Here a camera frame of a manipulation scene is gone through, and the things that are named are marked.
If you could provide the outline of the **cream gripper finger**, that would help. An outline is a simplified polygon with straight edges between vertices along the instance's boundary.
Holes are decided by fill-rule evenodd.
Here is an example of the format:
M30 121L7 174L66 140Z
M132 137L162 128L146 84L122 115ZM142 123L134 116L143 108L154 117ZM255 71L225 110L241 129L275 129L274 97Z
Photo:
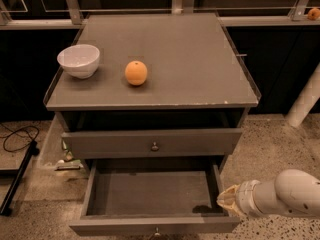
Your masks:
M236 216L241 215L241 210L236 204L236 193L238 189L239 185L233 185L221 192L217 197L217 204Z

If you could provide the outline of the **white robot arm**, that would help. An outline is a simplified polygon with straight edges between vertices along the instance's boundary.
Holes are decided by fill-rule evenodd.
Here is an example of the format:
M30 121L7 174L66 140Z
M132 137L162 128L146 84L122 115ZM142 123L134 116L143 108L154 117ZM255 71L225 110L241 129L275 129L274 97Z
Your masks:
M219 194L217 204L240 217L319 218L320 180L304 171L288 169L270 181L233 185Z

